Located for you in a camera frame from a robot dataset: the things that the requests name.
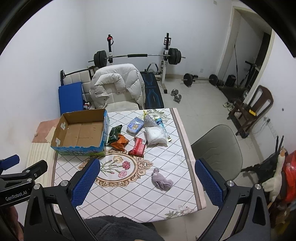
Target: metal screw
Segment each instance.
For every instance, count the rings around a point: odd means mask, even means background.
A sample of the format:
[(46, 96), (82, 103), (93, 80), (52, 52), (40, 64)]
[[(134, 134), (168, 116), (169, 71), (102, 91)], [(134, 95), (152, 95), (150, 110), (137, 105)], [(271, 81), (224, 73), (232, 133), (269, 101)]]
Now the metal screw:
[(255, 188), (260, 190), (261, 189), (261, 185), (260, 184), (255, 184)]
[(230, 187), (233, 187), (233, 186), (234, 186), (234, 182), (231, 181), (231, 180), (227, 181), (226, 184), (227, 184), (228, 186), (230, 186)]
[(67, 180), (61, 181), (60, 185), (61, 185), (62, 187), (65, 187), (65, 186), (68, 185), (68, 181), (67, 181)]
[(38, 190), (40, 188), (40, 184), (36, 184), (35, 186), (34, 186), (34, 189), (35, 190)]

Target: white wall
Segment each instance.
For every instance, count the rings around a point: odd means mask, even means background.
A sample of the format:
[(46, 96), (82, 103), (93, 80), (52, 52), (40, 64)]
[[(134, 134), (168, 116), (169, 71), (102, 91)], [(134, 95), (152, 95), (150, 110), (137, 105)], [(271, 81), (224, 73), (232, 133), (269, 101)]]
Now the white wall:
[(232, 6), (251, 9), (249, 6), (247, 6), (246, 4), (241, 2), (240, 0), (232, 0)]
[[(109, 0), (86, 2), (88, 58), (98, 50), (108, 52), (107, 36), (114, 38), (113, 55), (130, 53), (162, 54), (167, 32), (171, 47), (186, 59), (167, 73), (192, 73), (208, 77), (215, 73), (223, 52), (230, 23), (230, 0)], [(143, 71), (161, 58), (117, 58), (115, 64), (132, 63)]]
[[(246, 64), (245, 61), (251, 63), (255, 62), (260, 50), (262, 38), (263, 31), (261, 31), (259, 28), (251, 27), (249, 23), (243, 17), (241, 17), (239, 32), (235, 44), (237, 52), (238, 83), (241, 82), (250, 68), (250, 65)], [(234, 50), (223, 78), (224, 82), (230, 74), (237, 76)]]
[[(0, 56), (0, 159), (20, 156), (6, 173), (25, 168), (39, 123), (60, 116), (60, 70), (86, 67), (81, 7), (78, 0), (52, 1), (21, 27)], [(25, 207), (18, 211), (23, 222)]]
[[(279, 138), (284, 135), (284, 146), (289, 153), (296, 149), (296, 59), (294, 59), (280, 39), (275, 34), (274, 44), (266, 68), (260, 78), (259, 84), (267, 87), (273, 96), (274, 103), (267, 112), (271, 123)], [(256, 133), (264, 124), (263, 119), (254, 127)], [(255, 134), (263, 158), (274, 152), (275, 139), (268, 126)]]

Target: shoe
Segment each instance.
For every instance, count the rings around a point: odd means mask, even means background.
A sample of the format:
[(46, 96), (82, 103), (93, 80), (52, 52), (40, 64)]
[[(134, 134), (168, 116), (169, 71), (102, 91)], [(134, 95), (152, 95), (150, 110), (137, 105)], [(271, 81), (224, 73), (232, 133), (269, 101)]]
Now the shoe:
[(231, 112), (234, 109), (234, 105), (228, 107), (228, 111)]
[(224, 104), (223, 104), (224, 108), (227, 108), (230, 106), (230, 103), (228, 101), (226, 101)]

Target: orange snack bag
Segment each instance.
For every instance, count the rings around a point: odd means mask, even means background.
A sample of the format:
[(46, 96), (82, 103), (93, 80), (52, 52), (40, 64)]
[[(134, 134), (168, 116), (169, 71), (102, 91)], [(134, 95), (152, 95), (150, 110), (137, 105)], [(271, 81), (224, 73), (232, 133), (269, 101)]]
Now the orange snack bag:
[(128, 144), (129, 140), (124, 137), (124, 135), (118, 134), (118, 141), (113, 142), (110, 146), (114, 147), (115, 149), (124, 151), (124, 147)]

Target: gray chair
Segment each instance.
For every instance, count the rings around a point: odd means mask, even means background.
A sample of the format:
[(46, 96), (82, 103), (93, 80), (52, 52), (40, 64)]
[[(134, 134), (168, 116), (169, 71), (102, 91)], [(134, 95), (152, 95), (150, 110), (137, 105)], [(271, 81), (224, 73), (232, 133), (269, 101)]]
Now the gray chair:
[(242, 153), (229, 126), (215, 126), (191, 148), (196, 160), (204, 158), (225, 180), (234, 180), (242, 169)]

